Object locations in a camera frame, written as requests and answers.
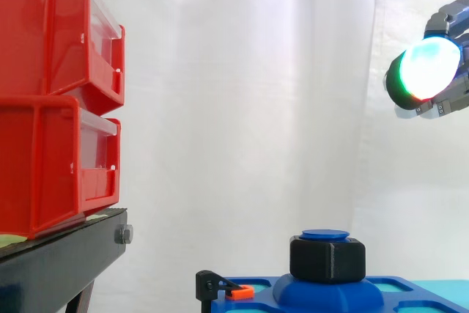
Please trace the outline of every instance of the blue plastic base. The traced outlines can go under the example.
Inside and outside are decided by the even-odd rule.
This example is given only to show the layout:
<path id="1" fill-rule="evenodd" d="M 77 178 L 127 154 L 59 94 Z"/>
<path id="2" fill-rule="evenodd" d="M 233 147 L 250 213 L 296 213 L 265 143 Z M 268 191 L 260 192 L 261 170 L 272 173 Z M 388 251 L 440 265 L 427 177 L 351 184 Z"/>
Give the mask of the blue plastic base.
<path id="1" fill-rule="evenodd" d="M 254 285 L 256 297 L 226 301 L 221 293 L 212 303 L 212 313 L 469 313 L 469 306 L 457 305 L 469 297 L 469 281 L 422 281 L 419 286 L 398 277 L 376 276 L 360 283 L 326 285 L 290 275 L 231 280 Z"/>

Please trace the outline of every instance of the red plastic drawer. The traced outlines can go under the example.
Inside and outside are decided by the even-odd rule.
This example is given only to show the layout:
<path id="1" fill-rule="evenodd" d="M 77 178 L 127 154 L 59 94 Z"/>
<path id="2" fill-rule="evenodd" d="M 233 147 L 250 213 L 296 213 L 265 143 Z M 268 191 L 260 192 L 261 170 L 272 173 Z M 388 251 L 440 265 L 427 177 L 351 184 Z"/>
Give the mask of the red plastic drawer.
<path id="1" fill-rule="evenodd" d="M 124 28 L 101 0 L 0 0 L 0 96 L 72 95 L 102 115 L 124 103 Z"/>
<path id="2" fill-rule="evenodd" d="M 0 126 L 0 234 L 33 238 L 119 201 L 118 120 L 74 97 L 13 97 Z"/>

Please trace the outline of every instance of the black clip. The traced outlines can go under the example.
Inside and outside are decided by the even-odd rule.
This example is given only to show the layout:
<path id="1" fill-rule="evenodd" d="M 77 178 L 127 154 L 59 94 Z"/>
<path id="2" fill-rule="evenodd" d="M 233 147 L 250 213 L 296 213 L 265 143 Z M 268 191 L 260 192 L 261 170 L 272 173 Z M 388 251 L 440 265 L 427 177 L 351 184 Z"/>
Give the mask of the black clip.
<path id="1" fill-rule="evenodd" d="M 202 302 L 202 313 L 210 313 L 212 301 L 218 298 L 218 291 L 228 294 L 233 290 L 243 288 L 233 281 L 225 279 L 210 270 L 202 270 L 196 274 L 196 298 Z"/>

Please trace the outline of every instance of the white fabric backdrop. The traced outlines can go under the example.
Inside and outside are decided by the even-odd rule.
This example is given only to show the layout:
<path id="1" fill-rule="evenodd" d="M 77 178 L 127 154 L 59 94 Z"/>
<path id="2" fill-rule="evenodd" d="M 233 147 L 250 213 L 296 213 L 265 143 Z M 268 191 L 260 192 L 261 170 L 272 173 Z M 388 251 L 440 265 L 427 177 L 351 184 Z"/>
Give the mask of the white fabric backdrop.
<path id="1" fill-rule="evenodd" d="M 127 29 L 128 252 L 90 312 L 197 312 L 194 275 L 280 275 L 349 229 L 374 0 L 105 0 Z"/>
<path id="2" fill-rule="evenodd" d="M 469 109 L 397 119 L 383 90 L 391 60 L 452 1 L 377 0 L 352 227 L 366 244 L 369 273 L 469 279 Z"/>

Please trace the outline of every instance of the yellow-green object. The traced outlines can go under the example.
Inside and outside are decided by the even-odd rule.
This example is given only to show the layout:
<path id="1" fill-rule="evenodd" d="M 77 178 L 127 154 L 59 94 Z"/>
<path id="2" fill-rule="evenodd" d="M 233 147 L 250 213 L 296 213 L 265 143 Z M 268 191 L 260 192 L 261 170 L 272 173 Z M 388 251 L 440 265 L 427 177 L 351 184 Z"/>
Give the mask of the yellow-green object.
<path id="1" fill-rule="evenodd" d="M 95 219 L 99 219 L 99 218 L 104 218 L 105 216 L 107 216 L 107 215 L 106 214 L 102 214 L 102 215 L 93 214 L 92 216 L 87 216 L 86 221 L 95 220 Z"/>
<path id="2" fill-rule="evenodd" d="M 26 241 L 28 238 L 17 235 L 0 235 L 0 248 L 7 247 L 13 243 L 20 243 Z"/>

